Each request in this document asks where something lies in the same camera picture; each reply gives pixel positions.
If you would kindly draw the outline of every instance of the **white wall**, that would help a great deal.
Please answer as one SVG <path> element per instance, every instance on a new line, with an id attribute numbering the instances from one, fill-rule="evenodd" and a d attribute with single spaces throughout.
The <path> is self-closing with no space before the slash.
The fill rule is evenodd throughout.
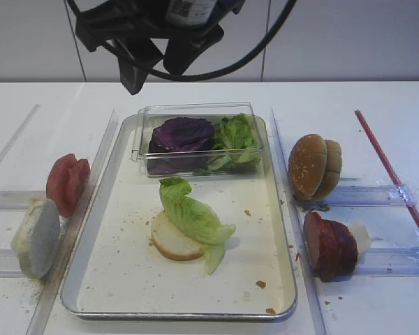
<path id="1" fill-rule="evenodd" d="M 83 81 L 62 0 L 0 0 L 0 81 Z"/>
<path id="2" fill-rule="evenodd" d="M 419 0 L 299 0 L 266 52 L 264 80 L 417 79 Z"/>
<path id="3" fill-rule="evenodd" d="M 237 61 L 265 33 L 269 3 L 272 24 L 285 1 L 247 0 L 240 15 L 222 22 L 223 40 L 187 74 Z M 87 9 L 103 0 L 76 2 Z M 89 53 L 79 41 L 78 49 L 64 0 L 0 0 L 0 81 L 83 81 L 80 58 L 87 81 L 119 80 L 107 51 Z M 218 80 L 417 80 L 419 0 L 298 0 L 264 63 L 263 56 Z"/>

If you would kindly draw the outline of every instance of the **red straw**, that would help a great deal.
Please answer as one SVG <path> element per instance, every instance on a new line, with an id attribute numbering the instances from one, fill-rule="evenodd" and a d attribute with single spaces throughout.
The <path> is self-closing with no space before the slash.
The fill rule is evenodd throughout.
<path id="1" fill-rule="evenodd" d="M 397 176 L 396 172 L 392 168 L 392 166 L 390 164 L 390 161 L 386 157 L 386 155 L 383 152 L 381 146 L 378 144 L 377 139 L 374 137 L 374 134 L 372 133 L 371 128 L 368 126 L 368 123 L 365 121 L 365 118 L 363 117 L 361 111 L 356 110 L 355 115 L 356 115 L 358 121 L 360 122 L 360 124 L 362 125 L 363 129 L 365 130 L 366 135 L 368 136 L 369 141 L 371 142 L 372 146 L 374 147 L 374 150 L 378 154 L 378 157 L 382 161 L 383 166 L 385 167 L 386 171 L 390 175 L 390 178 L 391 178 L 392 182 L 396 186 L 401 186 L 402 183 L 401 183 L 399 177 Z M 419 212 L 416 209 L 416 206 L 413 205 L 413 204 L 408 204 L 408 202 L 406 201 L 405 198 L 404 198 L 404 201 L 405 201 L 405 204 L 406 204 L 406 208 L 410 212 L 411 216 L 413 217 L 414 222 L 416 222 L 416 225 L 419 228 Z"/>

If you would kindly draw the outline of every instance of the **bread crumb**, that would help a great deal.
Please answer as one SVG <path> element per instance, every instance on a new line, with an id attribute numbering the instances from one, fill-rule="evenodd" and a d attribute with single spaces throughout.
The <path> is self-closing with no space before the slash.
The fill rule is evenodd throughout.
<path id="1" fill-rule="evenodd" d="M 256 285 L 264 289 L 265 286 L 267 286 L 267 283 L 265 281 L 256 281 Z"/>

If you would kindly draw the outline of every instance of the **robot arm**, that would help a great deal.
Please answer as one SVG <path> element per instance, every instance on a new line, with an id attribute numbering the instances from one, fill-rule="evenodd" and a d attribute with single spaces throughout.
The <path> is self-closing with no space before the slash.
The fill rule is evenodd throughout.
<path id="1" fill-rule="evenodd" d="M 120 81 L 132 95 L 142 89 L 148 74 L 168 80 L 197 81 L 234 72 L 262 51 L 278 32 L 296 0 L 288 0 L 283 13 L 261 41 L 262 44 L 258 44 L 236 64 L 214 73 L 183 76 L 204 51 L 223 38 L 220 21 L 229 13 L 238 14 L 244 2 L 245 0 L 107 0 L 95 8 L 81 12 L 74 0 L 67 0 L 76 15 L 76 36 L 89 52 L 94 52 L 102 45 L 117 56 Z M 155 46 L 152 38 L 168 40 L 164 54 Z M 168 73 L 153 69 L 161 60 Z"/>

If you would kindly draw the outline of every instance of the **bread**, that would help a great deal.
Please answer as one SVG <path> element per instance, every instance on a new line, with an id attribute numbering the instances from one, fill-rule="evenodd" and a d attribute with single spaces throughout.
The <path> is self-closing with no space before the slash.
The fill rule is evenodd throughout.
<path id="1" fill-rule="evenodd" d="M 309 200 L 318 190 L 327 159 L 328 148 L 320 135 L 305 135 L 293 146 L 288 171 L 298 200 Z"/>
<path id="2" fill-rule="evenodd" d="M 41 279 L 48 273 L 59 246 L 61 224 L 54 201 L 33 203 L 11 242 L 22 273 L 32 279 Z"/>
<path id="3" fill-rule="evenodd" d="M 325 199 L 337 186 L 341 174 L 341 147 L 320 135 L 301 137 L 293 146 L 288 171 L 297 200 Z"/>
<path id="4" fill-rule="evenodd" d="M 194 260 L 203 256 L 203 244 L 183 234 L 164 211 L 152 221 L 151 240 L 159 252 L 171 260 Z"/>
<path id="5" fill-rule="evenodd" d="M 311 201 L 325 199 L 334 188 L 337 187 L 340 180 L 342 166 L 340 144 L 332 140 L 325 140 L 325 143 L 328 148 L 326 168 L 320 187 L 318 187 L 318 190 L 311 196 Z"/>

